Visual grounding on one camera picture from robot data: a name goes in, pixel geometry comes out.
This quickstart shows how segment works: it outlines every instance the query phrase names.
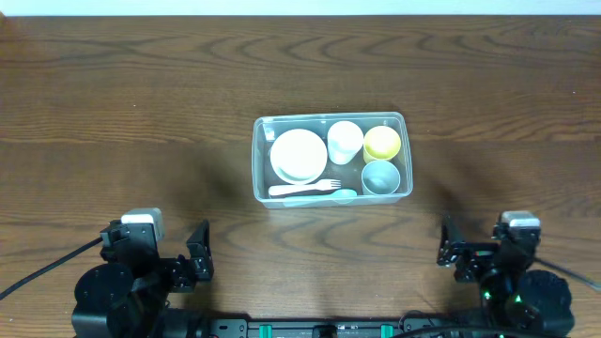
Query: white wall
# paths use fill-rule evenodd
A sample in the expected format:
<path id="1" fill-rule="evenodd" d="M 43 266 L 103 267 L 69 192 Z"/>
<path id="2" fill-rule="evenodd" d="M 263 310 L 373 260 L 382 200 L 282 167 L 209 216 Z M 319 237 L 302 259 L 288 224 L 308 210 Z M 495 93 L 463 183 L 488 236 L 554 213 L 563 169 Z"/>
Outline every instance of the white wall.
<path id="1" fill-rule="evenodd" d="M 601 0 L 0 0 L 6 15 L 601 14 Z"/>

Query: yellow cup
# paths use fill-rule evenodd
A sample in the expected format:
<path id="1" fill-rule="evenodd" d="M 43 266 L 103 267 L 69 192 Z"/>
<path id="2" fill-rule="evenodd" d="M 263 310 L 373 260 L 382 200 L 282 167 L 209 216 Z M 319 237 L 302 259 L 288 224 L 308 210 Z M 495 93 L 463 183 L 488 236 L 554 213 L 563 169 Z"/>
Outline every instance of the yellow cup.
<path id="1" fill-rule="evenodd" d="M 390 161 L 401 150 L 401 137 L 394 129 L 377 126 L 369 130 L 363 138 L 363 160 Z"/>

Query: tray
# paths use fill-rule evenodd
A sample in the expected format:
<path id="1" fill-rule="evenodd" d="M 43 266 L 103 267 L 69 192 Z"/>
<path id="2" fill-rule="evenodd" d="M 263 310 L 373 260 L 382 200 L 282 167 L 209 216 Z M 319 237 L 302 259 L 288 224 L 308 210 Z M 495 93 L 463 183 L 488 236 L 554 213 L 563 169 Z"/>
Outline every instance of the tray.
<path id="1" fill-rule="evenodd" d="M 315 197 L 317 194 L 330 192 L 304 192 L 296 194 L 297 198 L 270 198 L 268 188 L 272 185 L 287 184 L 275 175 L 270 163 L 270 150 L 275 139 L 286 131 L 306 129 L 320 136 L 327 143 L 330 127 L 339 121 L 351 121 L 357 124 L 366 134 L 375 126 L 388 126 L 395 129 L 401 137 L 401 150 L 391 162 L 401 174 L 401 185 L 395 193 L 383 195 L 362 195 L 361 172 L 365 166 L 362 150 L 348 164 L 337 165 L 328 160 L 321 178 L 340 179 L 342 188 L 352 189 L 358 196 L 333 199 L 329 196 Z M 362 206 L 396 203 L 409 195 L 413 190 L 413 174 L 411 171 L 411 151 L 407 136 L 405 119 L 397 112 L 376 113 L 340 113 L 318 115 L 286 115 L 259 117 L 254 123 L 253 132 L 253 189 L 254 197 L 267 208 L 282 207 L 337 207 Z M 306 199 L 299 196 L 312 195 Z"/>

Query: white cup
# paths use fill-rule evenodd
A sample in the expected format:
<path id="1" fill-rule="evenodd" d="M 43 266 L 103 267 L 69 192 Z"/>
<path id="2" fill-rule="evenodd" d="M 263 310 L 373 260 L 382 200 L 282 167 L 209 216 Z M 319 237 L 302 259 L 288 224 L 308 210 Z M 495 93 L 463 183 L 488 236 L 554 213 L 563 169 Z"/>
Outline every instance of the white cup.
<path id="1" fill-rule="evenodd" d="M 401 185 L 401 174 L 389 161 L 370 161 L 361 172 L 361 185 L 367 195 L 395 193 Z"/>
<path id="2" fill-rule="evenodd" d="M 334 123 L 328 131 L 328 156 L 330 161 L 343 165 L 349 163 L 363 146 L 363 131 L 349 121 Z"/>

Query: wooden table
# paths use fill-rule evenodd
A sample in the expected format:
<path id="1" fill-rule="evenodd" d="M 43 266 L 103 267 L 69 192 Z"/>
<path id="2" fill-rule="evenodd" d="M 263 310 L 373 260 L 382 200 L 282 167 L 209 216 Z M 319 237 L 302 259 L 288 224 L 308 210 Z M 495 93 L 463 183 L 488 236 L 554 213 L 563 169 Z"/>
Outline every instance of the wooden table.
<path id="1" fill-rule="evenodd" d="M 7 18 L 0 33 L 0 289 L 160 207 L 162 256 L 211 222 L 215 278 L 175 306 L 252 317 L 474 306 L 435 264 L 439 215 L 487 239 L 530 209 L 539 254 L 601 279 L 601 21 L 595 17 Z M 415 188 L 398 204 L 267 210 L 264 115 L 398 111 Z M 94 248 L 0 302 L 0 336 L 70 337 Z M 601 299 L 570 281 L 574 337 Z"/>

